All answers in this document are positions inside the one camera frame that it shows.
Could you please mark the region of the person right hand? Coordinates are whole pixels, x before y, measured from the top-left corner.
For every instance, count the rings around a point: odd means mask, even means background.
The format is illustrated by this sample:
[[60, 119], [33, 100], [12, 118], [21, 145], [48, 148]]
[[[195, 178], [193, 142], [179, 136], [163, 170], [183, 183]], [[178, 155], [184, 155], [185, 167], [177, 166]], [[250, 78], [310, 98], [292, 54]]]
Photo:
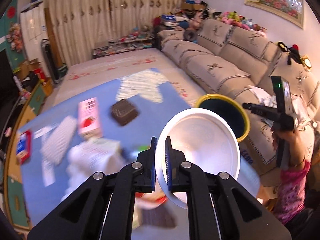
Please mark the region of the person right hand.
[[290, 148], [290, 168], [293, 170], [301, 170], [304, 168], [306, 147], [304, 146], [299, 133], [294, 131], [280, 131], [274, 127], [272, 131], [273, 149], [277, 150], [279, 139], [283, 139], [289, 143]]

